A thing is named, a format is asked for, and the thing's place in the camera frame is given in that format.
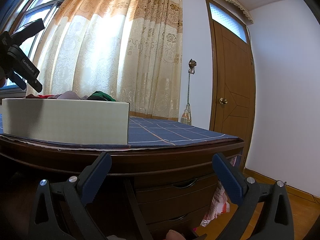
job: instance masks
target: wooden door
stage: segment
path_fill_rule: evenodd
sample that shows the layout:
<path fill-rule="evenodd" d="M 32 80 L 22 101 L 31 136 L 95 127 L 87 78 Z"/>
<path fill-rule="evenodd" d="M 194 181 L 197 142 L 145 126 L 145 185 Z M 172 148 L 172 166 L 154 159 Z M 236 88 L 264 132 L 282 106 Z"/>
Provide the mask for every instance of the wooden door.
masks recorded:
<path fill-rule="evenodd" d="M 214 56 L 210 129 L 245 141 L 242 169 L 251 142 L 255 110 L 251 46 L 218 22 L 211 20 L 210 24 Z M 227 103 L 221 105 L 221 98 Z"/>

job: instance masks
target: hand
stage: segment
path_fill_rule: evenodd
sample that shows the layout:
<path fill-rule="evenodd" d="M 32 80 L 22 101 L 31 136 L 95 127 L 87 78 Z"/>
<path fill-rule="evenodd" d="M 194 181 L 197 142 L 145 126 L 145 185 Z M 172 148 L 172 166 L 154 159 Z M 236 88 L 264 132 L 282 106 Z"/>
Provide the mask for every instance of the hand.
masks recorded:
<path fill-rule="evenodd" d="M 5 78 L 0 79 L 0 88 L 5 85 Z"/>
<path fill-rule="evenodd" d="M 169 230 L 165 239 L 166 240 L 186 240 L 180 233 L 174 230 Z"/>

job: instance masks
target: patterned curtain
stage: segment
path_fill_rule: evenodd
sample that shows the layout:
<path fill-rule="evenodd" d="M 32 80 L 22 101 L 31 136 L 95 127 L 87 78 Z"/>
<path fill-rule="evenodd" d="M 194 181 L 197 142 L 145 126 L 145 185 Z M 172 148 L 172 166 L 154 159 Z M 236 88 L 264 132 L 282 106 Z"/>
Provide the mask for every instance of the patterned curtain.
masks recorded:
<path fill-rule="evenodd" d="M 178 120 L 181 53 L 182 0 L 65 0 L 33 63 L 42 94 L 100 90 L 133 115 Z"/>

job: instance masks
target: window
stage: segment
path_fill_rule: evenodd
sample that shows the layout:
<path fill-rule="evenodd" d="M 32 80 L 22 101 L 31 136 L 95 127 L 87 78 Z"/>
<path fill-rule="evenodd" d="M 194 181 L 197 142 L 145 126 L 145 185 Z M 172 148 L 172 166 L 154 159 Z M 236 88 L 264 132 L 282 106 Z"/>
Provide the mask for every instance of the window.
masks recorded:
<path fill-rule="evenodd" d="M 64 0 L 34 0 L 22 16 L 20 23 L 16 27 L 16 30 L 21 26 L 40 18 L 44 22 L 44 27 L 47 28 L 63 1 Z M 36 48 L 44 31 L 45 29 L 39 32 L 37 35 L 25 40 L 20 46 L 22 51 L 30 58 L 31 61 L 33 60 Z M 6 84 L 2 89 L 17 87 L 18 86 L 15 83 L 7 79 Z"/>
<path fill-rule="evenodd" d="M 210 5 L 210 11 L 211 11 L 211 16 L 213 20 L 215 20 L 216 22 L 220 23 L 221 25 L 223 25 L 224 27 L 232 31 L 244 42 L 247 42 L 244 28 L 240 23 L 238 23 L 225 11 L 221 10 L 219 7 L 215 6 L 214 4 L 209 3 L 209 5 Z"/>

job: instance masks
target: red cloth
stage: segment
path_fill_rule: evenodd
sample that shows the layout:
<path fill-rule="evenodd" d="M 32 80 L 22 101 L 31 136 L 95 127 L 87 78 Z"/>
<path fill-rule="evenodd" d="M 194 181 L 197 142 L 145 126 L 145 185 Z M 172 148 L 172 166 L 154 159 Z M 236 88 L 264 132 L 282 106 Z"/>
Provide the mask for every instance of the red cloth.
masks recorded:
<path fill-rule="evenodd" d="M 27 99 L 47 99 L 48 97 L 51 97 L 51 96 L 54 96 L 54 95 L 46 95 L 46 96 L 37 95 L 37 96 L 35 96 L 34 94 L 30 94 L 30 95 L 27 95 L 26 98 Z"/>

